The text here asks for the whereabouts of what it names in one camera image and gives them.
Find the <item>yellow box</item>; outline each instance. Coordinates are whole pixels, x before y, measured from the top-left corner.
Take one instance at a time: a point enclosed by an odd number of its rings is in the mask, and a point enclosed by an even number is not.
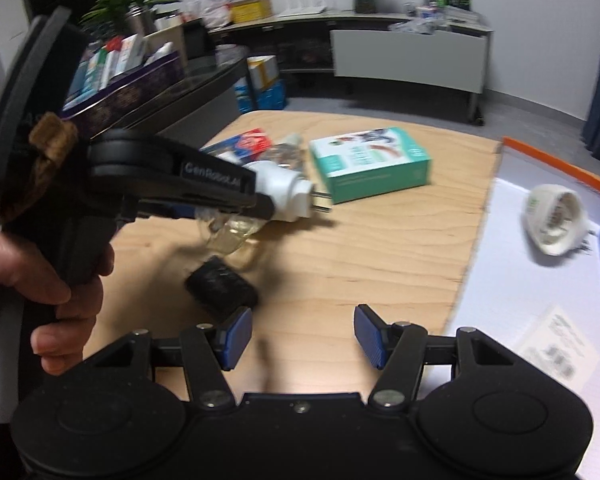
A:
[[[234,23],[252,22],[273,16],[271,0],[240,0],[231,4]]]

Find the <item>blue gripper pad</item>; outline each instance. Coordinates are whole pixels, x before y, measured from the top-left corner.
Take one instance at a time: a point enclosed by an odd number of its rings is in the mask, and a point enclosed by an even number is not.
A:
[[[358,343],[365,351],[366,358],[375,368],[382,370],[387,361],[386,349],[382,344],[382,333],[359,306],[353,313],[353,330]]]
[[[246,309],[226,332],[226,343],[219,355],[222,370],[229,371],[238,364],[242,352],[251,340],[253,330],[253,314],[251,309]]]

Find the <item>power adapter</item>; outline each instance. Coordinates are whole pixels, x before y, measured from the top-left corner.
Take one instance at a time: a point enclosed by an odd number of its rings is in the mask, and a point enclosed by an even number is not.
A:
[[[301,173],[281,168],[271,160],[256,160],[244,165],[257,174],[256,192],[269,195],[276,207],[271,220],[295,222],[309,218],[311,211],[330,212],[331,209],[314,204],[314,198],[331,198],[315,191],[314,183]]]

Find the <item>finger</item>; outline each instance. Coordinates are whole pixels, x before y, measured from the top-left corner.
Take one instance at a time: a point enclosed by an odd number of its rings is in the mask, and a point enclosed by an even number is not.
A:
[[[102,308],[102,281],[93,278],[86,285],[71,289],[71,299],[56,307],[58,319],[87,319],[96,316]]]
[[[96,271],[101,276],[109,276],[113,272],[113,265],[116,261],[116,253],[113,251],[111,244],[107,244],[104,249]]]
[[[42,369],[49,375],[60,375],[82,362],[82,352],[62,356],[43,357]]]
[[[0,233],[0,285],[12,286],[31,301],[69,301],[71,289],[31,242]]]
[[[81,352],[91,336],[96,318],[65,319],[39,326],[31,334],[33,352],[42,356],[62,356]]]

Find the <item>wooden table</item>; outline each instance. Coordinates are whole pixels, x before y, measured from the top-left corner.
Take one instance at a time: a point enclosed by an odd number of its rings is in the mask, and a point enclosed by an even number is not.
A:
[[[261,297],[251,343],[227,374],[238,399],[244,391],[366,397],[378,372],[353,335],[359,303],[387,322],[442,332],[482,221],[497,142],[397,121],[267,111],[244,115],[216,140],[258,127],[273,139],[299,132],[309,140],[387,126],[400,126],[427,149],[430,186],[339,204],[295,224],[272,222],[226,259]],[[86,354],[135,328],[166,337],[210,320],[183,287],[209,256],[195,221],[137,220],[113,246],[116,270],[104,281]],[[186,398],[181,370],[161,370],[159,380]]]

